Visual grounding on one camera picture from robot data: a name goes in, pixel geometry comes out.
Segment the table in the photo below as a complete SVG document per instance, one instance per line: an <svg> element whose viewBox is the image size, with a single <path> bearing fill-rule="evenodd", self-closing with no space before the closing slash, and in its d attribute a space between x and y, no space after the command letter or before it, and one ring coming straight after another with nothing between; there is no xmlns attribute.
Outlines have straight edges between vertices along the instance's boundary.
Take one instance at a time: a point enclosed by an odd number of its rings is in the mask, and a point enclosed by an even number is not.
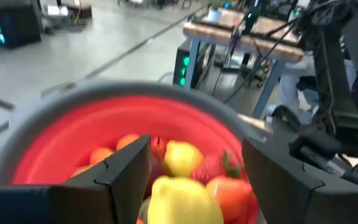
<svg viewBox="0 0 358 224"><path fill-rule="evenodd" d="M243 12L237 12L230 9L220 9L222 11L222 18L219 22L220 25L233 26L236 21L241 21L244 17ZM275 19L269 19L266 17L259 17L258 21L254 24L252 32L265 34L270 30L276 29L283 25L283 21ZM287 27L276 32L272 35L274 38L280 38L286 31ZM193 78L193 71L196 65L196 59L198 54L198 47L200 42L229 46L231 39L231 32L216 27L204 26L201 24L194 24L192 22L186 22L183 26L183 33L189 39L191 39L190 47L190 62L186 71L186 83L185 88L190 89L191 79ZM291 32L288 33L284 40L297 43L298 39ZM257 45L262 54L266 54L274 45L273 42L267 40L261 40L255 37L241 37L236 46L236 51L245 53L256 53ZM278 44L270 54L269 58L276 60L273 66L272 72L266 81L262 94L254 108L252 117L259 118L273 92L273 89L280 78L281 72L284 69L287 62L299 62L303 58L303 51L297 47L290 47L283 44Z"/></svg>

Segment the red bowl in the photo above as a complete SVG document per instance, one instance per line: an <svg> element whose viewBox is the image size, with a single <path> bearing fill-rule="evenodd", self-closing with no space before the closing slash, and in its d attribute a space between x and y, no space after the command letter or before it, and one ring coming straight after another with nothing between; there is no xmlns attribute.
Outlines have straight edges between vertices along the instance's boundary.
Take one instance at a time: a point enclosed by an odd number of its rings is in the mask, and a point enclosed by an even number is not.
<svg viewBox="0 0 358 224"><path fill-rule="evenodd" d="M106 82L78 86L26 117L0 156L0 183L59 184L87 163L92 150L115 146L133 133L188 141L204 154L226 149L242 162L246 130L236 113L181 88ZM255 223L255 202L238 224Z"/></svg>

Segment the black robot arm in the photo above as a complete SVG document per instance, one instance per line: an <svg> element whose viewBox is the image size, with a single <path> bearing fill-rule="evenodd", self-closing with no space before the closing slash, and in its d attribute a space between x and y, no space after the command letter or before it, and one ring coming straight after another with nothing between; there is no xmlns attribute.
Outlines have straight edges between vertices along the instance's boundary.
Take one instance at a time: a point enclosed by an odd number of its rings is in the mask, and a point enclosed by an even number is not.
<svg viewBox="0 0 358 224"><path fill-rule="evenodd" d="M340 153L358 157L358 1L334 1L300 21L313 46L320 106L313 124L343 143ZM352 91L340 38L357 70Z"/></svg>

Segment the black box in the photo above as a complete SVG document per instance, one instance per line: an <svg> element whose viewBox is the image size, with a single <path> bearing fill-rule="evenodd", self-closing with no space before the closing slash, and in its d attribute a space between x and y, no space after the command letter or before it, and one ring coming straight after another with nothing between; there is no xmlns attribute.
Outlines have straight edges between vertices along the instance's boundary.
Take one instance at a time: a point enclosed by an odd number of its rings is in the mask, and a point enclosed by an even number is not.
<svg viewBox="0 0 358 224"><path fill-rule="evenodd" d="M190 61L190 43L191 40L187 39L178 47L175 69L173 71L173 84L184 86L184 82L181 80L186 78L187 64ZM191 88L195 87L198 80L200 79L200 75L203 73L203 62L209 46L209 44L200 44L195 70L193 72L193 79L191 80L190 84Z"/></svg>
<svg viewBox="0 0 358 224"><path fill-rule="evenodd" d="M0 47L14 49L40 42L40 27L31 4L0 4Z"/></svg>

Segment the lemon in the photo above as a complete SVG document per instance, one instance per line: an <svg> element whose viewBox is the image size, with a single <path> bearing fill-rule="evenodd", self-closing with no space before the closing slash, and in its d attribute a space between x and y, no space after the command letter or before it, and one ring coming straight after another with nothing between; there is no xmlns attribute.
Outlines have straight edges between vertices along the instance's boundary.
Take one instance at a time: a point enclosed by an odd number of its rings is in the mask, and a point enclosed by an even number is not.
<svg viewBox="0 0 358 224"><path fill-rule="evenodd" d="M164 163L172 175L189 177L202 163L204 155L188 142L169 141L164 156Z"/></svg>
<svg viewBox="0 0 358 224"><path fill-rule="evenodd" d="M152 189L147 224L223 224L222 211L201 183L163 176Z"/></svg>

